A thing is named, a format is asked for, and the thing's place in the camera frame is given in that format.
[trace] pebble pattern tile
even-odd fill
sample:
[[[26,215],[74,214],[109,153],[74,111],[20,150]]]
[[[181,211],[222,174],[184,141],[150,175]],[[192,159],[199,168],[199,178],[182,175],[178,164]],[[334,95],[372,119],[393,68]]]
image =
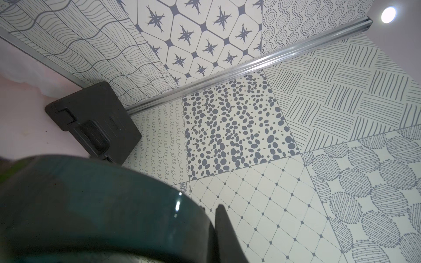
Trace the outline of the pebble pattern tile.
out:
[[[212,222],[224,205],[250,263],[345,263],[300,155],[191,181]]]
[[[183,101],[192,179],[297,153],[263,71],[196,93]]]

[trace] pink wall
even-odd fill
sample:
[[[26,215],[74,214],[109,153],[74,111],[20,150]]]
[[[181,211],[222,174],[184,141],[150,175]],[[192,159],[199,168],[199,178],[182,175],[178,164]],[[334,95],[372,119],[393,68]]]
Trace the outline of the pink wall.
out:
[[[3,59],[0,58],[0,69],[7,69],[6,72],[0,70],[0,156],[6,159],[37,154],[88,157],[78,141],[69,132],[62,131],[44,111],[47,104],[80,90],[80,87],[0,41],[0,46],[7,49],[2,49]],[[8,56],[15,54],[13,63],[4,59],[6,53]],[[28,65],[39,68],[28,69]],[[20,83],[6,79],[4,75]],[[43,93],[54,94],[57,98]]]

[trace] metal rail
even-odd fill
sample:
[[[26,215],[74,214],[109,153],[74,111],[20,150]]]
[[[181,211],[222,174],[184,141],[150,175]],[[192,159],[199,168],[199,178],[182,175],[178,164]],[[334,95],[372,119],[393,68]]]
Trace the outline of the metal rail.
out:
[[[350,23],[330,29],[313,37],[309,37],[307,39],[281,48],[269,54],[246,61],[240,65],[230,67],[211,76],[207,76],[200,80],[186,84],[182,87],[166,92],[162,95],[136,103],[126,108],[127,112],[130,116],[133,116],[140,112],[147,111],[149,109],[205,90],[212,86],[233,80],[239,76],[245,75],[246,73],[275,65],[282,61],[310,52],[314,49],[321,48],[325,45],[329,45],[341,39],[364,32],[368,30],[368,28],[370,28],[372,22],[373,21],[369,17],[354,20]]]

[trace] star pattern tile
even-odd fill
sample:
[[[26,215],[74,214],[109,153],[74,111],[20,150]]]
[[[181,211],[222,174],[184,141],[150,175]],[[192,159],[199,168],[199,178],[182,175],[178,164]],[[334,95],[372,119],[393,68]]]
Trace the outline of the star pattern tile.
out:
[[[261,55],[262,0],[119,1],[164,67],[185,75],[171,74],[179,86]],[[175,56],[174,45],[212,65]]]

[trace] wavy line pattern tile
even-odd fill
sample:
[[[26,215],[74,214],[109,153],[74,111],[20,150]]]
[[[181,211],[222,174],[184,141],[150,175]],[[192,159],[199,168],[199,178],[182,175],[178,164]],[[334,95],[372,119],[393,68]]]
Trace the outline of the wavy line pattern tile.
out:
[[[362,18],[374,0],[263,0],[262,53],[294,44],[334,27]],[[319,57],[342,61],[343,46],[321,48]],[[379,63],[387,65],[389,61]]]
[[[421,261],[421,125],[303,155],[348,263]]]
[[[300,152],[421,123],[420,85],[364,34],[264,72]]]
[[[300,155],[191,181],[212,222],[225,206],[250,263],[345,263]]]
[[[88,85],[110,83],[124,106],[178,87],[115,0],[16,0],[0,27]]]
[[[154,177],[186,192],[189,181],[183,102],[181,100],[132,117],[142,139],[124,167]]]
[[[121,0],[177,84],[261,55],[262,0]]]

